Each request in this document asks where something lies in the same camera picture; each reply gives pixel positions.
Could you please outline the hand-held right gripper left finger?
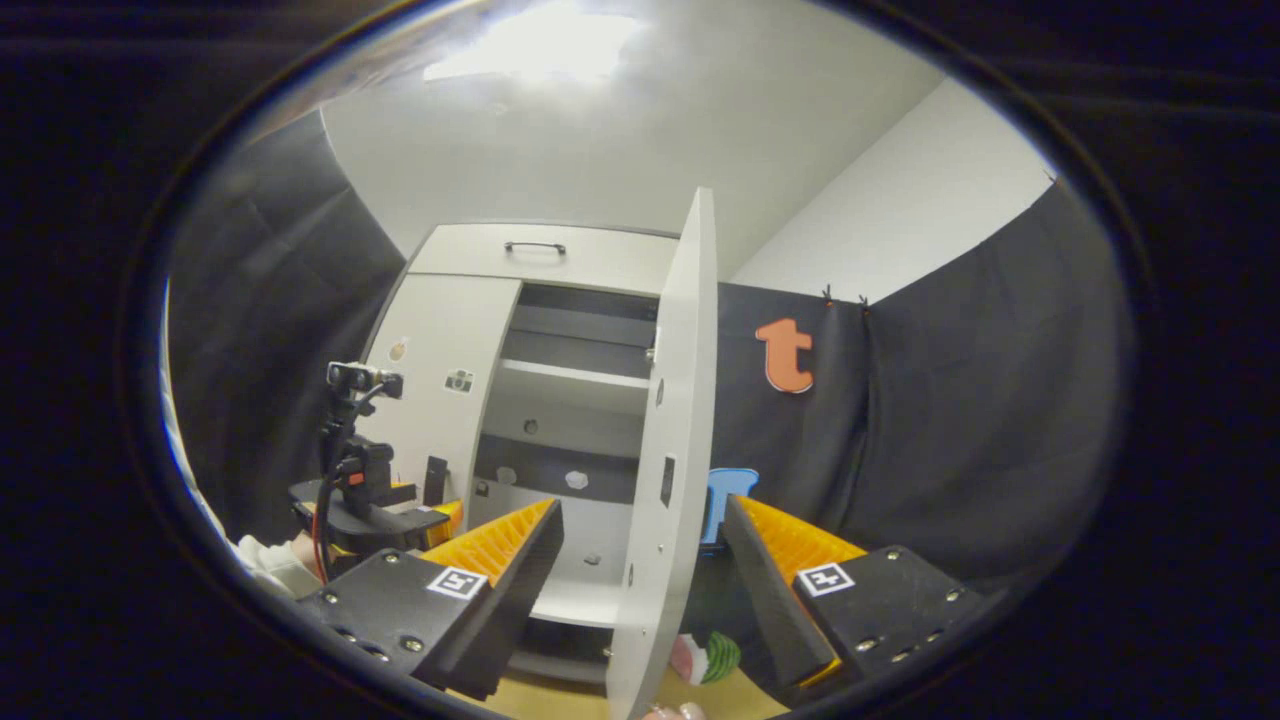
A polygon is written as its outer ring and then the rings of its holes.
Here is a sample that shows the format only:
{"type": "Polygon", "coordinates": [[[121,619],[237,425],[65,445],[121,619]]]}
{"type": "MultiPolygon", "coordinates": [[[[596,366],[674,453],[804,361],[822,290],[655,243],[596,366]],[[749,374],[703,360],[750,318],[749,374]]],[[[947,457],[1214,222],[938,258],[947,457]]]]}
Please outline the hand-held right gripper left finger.
{"type": "Polygon", "coordinates": [[[563,542],[562,503],[545,498],[425,552],[380,550],[298,606],[379,667],[485,700],[563,542]]]}

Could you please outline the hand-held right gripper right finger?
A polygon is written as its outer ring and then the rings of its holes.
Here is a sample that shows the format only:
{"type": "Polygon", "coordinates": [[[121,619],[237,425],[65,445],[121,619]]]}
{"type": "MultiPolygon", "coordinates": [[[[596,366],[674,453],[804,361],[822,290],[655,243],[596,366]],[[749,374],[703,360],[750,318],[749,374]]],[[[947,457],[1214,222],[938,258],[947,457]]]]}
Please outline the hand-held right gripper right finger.
{"type": "Polygon", "coordinates": [[[721,534],[786,691],[867,698],[901,685],[970,638],[991,597],[888,544],[864,550],[744,495],[721,534]]]}

